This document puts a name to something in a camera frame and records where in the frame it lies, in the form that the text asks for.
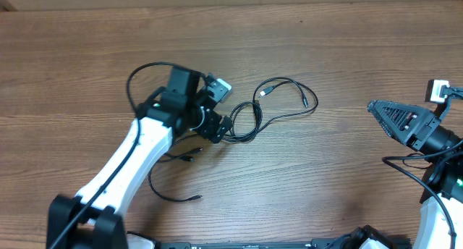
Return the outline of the black USB cable long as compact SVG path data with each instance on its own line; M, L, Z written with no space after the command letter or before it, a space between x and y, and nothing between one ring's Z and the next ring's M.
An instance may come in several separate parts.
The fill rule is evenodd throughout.
M320 100L313 89L289 77L271 77L261 82L249 101L237 104L231 111L231 129L225 134L228 143L246 143L254 140L274 122L312 114ZM239 117L249 110L254 126L248 132L239 132Z

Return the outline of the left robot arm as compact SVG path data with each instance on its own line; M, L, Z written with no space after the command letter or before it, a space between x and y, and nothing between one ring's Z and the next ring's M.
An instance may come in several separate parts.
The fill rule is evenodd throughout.
M127 209L143 180L177 138L195 131L212 143L232 121L214 111L232 94L226 81L171 64L167 86L154 90L102 170L72 198L58 195L48 210L47 248L155 248L154 239L124 228Z

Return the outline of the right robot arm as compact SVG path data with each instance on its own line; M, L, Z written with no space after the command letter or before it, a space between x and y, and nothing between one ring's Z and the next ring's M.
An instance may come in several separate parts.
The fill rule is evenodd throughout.
M450 107L451 100L435 111L383 100L367 105L390 138L413 150L382 158L423 188L413 248L462 247L462 138L441 125Z

